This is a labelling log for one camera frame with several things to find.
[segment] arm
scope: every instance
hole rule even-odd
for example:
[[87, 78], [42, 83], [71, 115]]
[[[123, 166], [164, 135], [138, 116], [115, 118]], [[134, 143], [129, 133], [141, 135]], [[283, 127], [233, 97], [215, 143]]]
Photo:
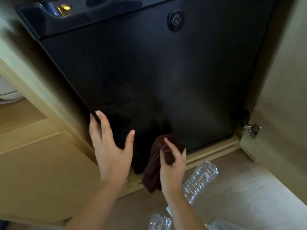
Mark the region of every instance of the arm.
[[107, 117], [96, 111], [101, 128], [91, 115], [90, 135], [101, 173], [101, 182], [84, 209], [68, 223], [66, 230], [104, 229], [110, 211], [128, 176], [133, 151], [135, 131], [129, 132], [125, 149], [119, 149], [113, 140], [113, 133]]
[[206, 230], [204, 223], [199, 219], [181, 191], [181, 183], [185, 173], [186, 149], [181, 155], [177, 147], [169, 140], [164, 138], [164, 141], [170, 147], [175, 158], [172, 165], [167, 165], [164, 152], [160, 152], [162, 192], [171, 209], [174, 226], [176, 230]]

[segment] maroon cloth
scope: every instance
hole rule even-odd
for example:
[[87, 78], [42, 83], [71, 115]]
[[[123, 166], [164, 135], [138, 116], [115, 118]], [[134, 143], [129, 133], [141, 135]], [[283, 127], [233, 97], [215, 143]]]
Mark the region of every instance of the maroon cloth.
[[149, 193], [153, 193], [156, 189], [161, 190], [160, 182], [160, 150], [165, 153], [165, 161], [168, 165], [175, 162], [175, 158], [172, 154], [169, 146], [164, 142], [164, 137], [166, 137], [170, 142], [172, 142], [182, 154], [185, 146], [178, 142], [172, 134], [160, 135], [158, 136], [150, 150], [149, 162], [144, 170], [144, 175], [142, 179], [143, 185], [148, 189]]

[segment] finger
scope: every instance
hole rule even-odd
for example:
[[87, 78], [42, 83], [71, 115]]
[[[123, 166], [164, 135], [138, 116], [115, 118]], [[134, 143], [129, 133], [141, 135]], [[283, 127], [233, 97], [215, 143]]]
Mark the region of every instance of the finger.
[[110, 127], [108, 118], [100, 110], [95, 111], [95, 113], [100, 120], [102, 140], [103, 141], [107, 140], [109, 143], [115, 144], [114, 139], [113, 139], [113, 132]]
[[161, 167], [162, 167], [163, 165], [166, 165], [165, 153], [164, 153], [162, 150], [160, 150], [160, 163], [161, 163]]
[[180, 160], [182, 157], [181, 157], [181, 153], [179, 152], [178, 148], [172, 142], [170, 142], [167, 138], [165, 138], [165, 137], [164, 137], [164, 142], [171, 149], [171, 151], [173, 153], [173, 156], [175, 158], [175, 162]]
[[187, 149], [186, 148], [183, 150], [183, 153], [181, 156], [182, 156], [183, 161], [186, 162], [187, 161]]
[[124, 151], [127, 151], [129, 153], [133, 152], [134, 134], [135, 134], [135, 130], [131, 130], [129, 134], [127, 135]]
[[98, 123], [92, 114], [90, 114], [89, 133], [93, 142], [98, 142], [101, 140], [101, 134], [98, 130]]

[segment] open cabinet door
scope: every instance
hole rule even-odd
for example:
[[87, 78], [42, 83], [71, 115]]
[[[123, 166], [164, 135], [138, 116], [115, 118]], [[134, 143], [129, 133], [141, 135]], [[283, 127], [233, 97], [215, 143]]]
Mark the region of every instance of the open cabinet door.
[[307, 205], [307, 0], [295, 0], [242, 149]]

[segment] forearm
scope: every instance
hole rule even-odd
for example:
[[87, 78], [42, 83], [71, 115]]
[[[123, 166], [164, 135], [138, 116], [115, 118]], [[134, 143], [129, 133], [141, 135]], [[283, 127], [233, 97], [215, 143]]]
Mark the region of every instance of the forearm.
[[171, 209], [176, 230], [207, 229], [182, 193], [178, 192], [166, 195], [165, 198]]
[[70, 220], [66, 230], [104, 229], [120, 190], [117, 184], [102, 182], [85, 208]]

